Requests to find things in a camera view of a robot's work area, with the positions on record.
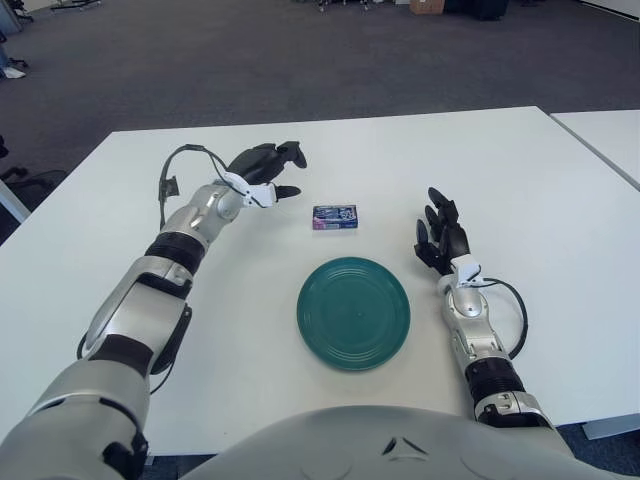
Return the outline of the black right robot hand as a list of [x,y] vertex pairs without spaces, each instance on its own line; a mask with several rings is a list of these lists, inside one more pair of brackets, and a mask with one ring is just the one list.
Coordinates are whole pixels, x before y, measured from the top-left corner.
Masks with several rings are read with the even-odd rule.
[[434,187],[427,193],[432,205],[425,206],[426,221],[416,221],[416,256],[442,277],[452,275],[456,288],[478,285],[481,266],[471,255],[455,202]]

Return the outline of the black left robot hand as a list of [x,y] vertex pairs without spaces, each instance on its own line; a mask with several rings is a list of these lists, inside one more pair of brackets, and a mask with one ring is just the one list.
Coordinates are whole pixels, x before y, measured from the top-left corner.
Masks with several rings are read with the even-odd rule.
[[265,143],[247,149],[225,167],[224,178],[243,195],[246,206],[268,208],[281,199],[301,194],[297,186],[274,183],[286,163],[300,169],[307,167],[299,142]]

